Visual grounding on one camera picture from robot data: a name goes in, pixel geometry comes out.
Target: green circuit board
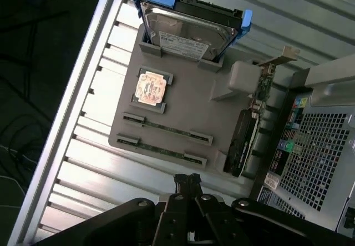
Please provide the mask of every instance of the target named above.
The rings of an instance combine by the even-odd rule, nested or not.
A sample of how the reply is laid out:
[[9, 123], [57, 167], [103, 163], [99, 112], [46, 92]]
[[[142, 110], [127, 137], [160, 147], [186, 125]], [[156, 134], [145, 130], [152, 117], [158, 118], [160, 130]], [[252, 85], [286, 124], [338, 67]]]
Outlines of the green circuit board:
[[146, 119], [141, 121], [141, 120], [138, 120], [136, 118], [128, 117], [128, 116], [123, 116], [123, 119], [125, 119], [127, 121], [132, 121], [132, 122], [136, 122], [136, 123], [142, 124], [142, 125], [144, 125], [146, 127], [157, 128], [157, 129], [164, 130], [164, 131], [167, 131], [167, 132], [175, 133], [177, 135], [182, 135], [182, 136], [185, 136], [185, 137], [188, 137], [188, 138], [198, 139], [198, 140], [202, 140], [204, 142], [208, 142], [209, 141], [207, 138], [204, 138], [204, 137], [201, 137], [201, 136], [198, 136], [198, 135], [195, 135], [195, 134], [191, 134], [190, 132], [179, 130], [179, 129], [176, 129], [176, 128], [167, 127], [165, 125], [156, 124], [156, 123], [147, 121]]
[[117, 142], [128, 144], [128, 145], [132, 145], [134, 147], [137, 147], [137, 148], [140, 148], [140, 149], [143, 149], [143, 150], [148, 150], [150, 152], [159, 153], [159, 154], [163, 154], [163, 155], [170, 156], [170, 157], [173, 157], [173, 158], [189, 161], [191, 163], [202, 164], [201, 160], [194, 159], [194, 158], [191, 158], [191, 157], [187, 157], [183, 153], [178, 153], [178, 152], [174, 152], [172, 150], [159, 148], [159, 147], [152, 146], [152, 145], [149, 145], [149, 144], [145, 144], [145, 143], [142, 143], [142, 142], [133, 143], [133, 142], [128, 142], [128, 141], [123, 140], [123, 139], [118, 139]]
[[267, 100], [270, 96], [270, 91], [271, 91], [271, 86], [272, 86], [274, 76], [275, 76], [275, 69], [273, 70], [273, 73], [263, 73], [263, 75], [259, 79], [257, 91], [253, 95], [253, 98], [260, 100], [262, 102], [261, 103], [262, 105], [257, 112], [259, 121], [257, 121], [257, 126], [256, 126], [255, 133], [254, 133], [255, 135], [252, 138], [252, 141], [250, 143], [250, 148], [249, 148], [250, 150], [249, 150], [248, 156], [246, 158], [243, 171], [245, 171], [248, 167], [251, 153], [252, 153], [252, 150], [254, 149], [254, 146], [256, 143], [256, 138], [257, 138], [256, 134], [260, 130], [261, 120], [263, 119], [263, 114], [265, 112], [266, 103], [267, 103]]

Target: metal bracket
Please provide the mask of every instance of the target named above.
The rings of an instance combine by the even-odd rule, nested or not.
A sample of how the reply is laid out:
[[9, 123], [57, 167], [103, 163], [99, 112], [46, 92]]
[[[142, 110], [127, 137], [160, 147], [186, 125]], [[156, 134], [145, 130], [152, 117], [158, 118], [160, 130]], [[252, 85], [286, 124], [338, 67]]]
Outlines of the metal bracket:
[[292, 49], [290, 46], [284, 46], [282, 54], [279, 57], [275, 57], [273, 59], [263, 61], [257, 64], [259, 67], [265, 67], [269, 64], [273, 64], [274, 66], [278, 66], [279, 64], [288, 63], [290, 61], [297, 60], [297, 56], [300, 53], [299, 49]]

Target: screw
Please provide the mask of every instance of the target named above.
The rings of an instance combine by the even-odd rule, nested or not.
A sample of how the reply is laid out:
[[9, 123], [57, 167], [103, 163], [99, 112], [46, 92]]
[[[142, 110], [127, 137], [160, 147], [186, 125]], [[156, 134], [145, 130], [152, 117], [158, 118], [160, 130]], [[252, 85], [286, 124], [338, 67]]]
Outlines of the screw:
[[147, 206], [147, 205], [148, 205], [148, 203], [147, 203], [146, 201], [140, 202], [140, 203], [138, 204], [138, 206], [141, 206], [141, 207]]
[[243, 207], [249, 205], [249, 203], [248, 203], [246, 200], [241, 200], [241, 201], [238, 202], [238, 204], [239, 204], [240, 206], [243, 206]]
[[201, 196], [201, 199], [202, 200], [210, 200], [211, 197], [209, 195], [204, 194], [204, 195]]

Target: ventilation grille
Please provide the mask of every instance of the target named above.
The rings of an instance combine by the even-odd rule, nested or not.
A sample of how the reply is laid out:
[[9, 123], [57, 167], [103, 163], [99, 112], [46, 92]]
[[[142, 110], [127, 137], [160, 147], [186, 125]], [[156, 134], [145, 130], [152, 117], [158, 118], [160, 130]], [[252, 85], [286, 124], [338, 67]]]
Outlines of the ventilation grille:
[[301, 214], [299, 211], [297, 211], [295, 208], [291, 207], [288, 203], [286, 203], [283, 199], [281, 199], [279, 196], [274, 195], [273, 202], [277, 205], [277, 207], [281, 210], [284, 211], [288, 214], [292, 214], [295, 217], [299, 217], [301, 219], [304, 219], [305, 216]]
[[280, 186], [320, 211], [349, 131], [346, 114], [305, 114]]

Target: hard drive label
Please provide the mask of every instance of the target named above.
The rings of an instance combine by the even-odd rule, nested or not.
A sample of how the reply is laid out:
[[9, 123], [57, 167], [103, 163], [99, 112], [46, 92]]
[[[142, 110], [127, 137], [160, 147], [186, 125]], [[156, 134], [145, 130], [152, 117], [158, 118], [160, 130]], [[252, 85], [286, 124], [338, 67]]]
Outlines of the hard drive label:
[[159, 31], [161, 49], [200, 60], [209, 48], [207, 44]]

